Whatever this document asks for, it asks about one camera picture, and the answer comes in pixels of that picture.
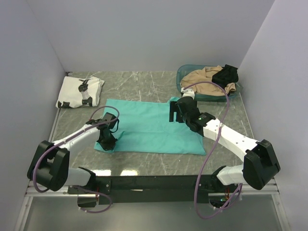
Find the teal t shirt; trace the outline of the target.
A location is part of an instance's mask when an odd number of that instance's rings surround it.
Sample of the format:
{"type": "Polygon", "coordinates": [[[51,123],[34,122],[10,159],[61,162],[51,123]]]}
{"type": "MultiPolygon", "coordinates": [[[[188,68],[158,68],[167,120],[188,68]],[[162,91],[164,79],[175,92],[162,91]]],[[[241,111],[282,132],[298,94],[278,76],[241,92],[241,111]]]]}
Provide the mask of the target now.
{"type": "Polygon", "coordinates": [[[202,136],[169,121],[169,104],[107,99],[104,112],[120,112],[112,151],[205,155],[202,136]]]}

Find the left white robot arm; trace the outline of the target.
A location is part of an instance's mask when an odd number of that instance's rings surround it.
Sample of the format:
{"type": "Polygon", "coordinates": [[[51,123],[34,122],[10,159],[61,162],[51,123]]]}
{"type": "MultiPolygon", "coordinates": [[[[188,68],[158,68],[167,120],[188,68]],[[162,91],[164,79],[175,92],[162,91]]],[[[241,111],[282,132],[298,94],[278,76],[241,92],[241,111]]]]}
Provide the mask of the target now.
{"type": "Polygon", "coordinates": [[[34,154],[27,177],[39,193],[58,191],[63,186],[79,187],[84,193],[97,191],[101,186],[96,174],[83,167],[70,168],[70,158],[94,142],[106,151],[115,147],[117,139],[111,129],[119,119],[106,113],[102,119],[90,119],[82,128],[60,140],[42,141],[34,154]]]}

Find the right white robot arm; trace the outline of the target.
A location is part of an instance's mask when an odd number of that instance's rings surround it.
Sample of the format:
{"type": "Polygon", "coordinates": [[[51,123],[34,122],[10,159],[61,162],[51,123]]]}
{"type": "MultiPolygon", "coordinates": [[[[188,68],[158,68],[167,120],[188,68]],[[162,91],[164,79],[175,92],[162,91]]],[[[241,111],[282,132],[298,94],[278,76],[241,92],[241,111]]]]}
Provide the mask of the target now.
{"type": "Polygon", "coordinates": [[[212,174],[213,190],[222,192],[231,184],[247,183],[261,190],[281,170],[272,144],[268,140],[257,141],[222,124],[209,113],[201,113],[192,97],[170,102],[169,121],[185,123],[202,137],[218,141],[234,153],[242,165],[222,166],[212,174]]]}

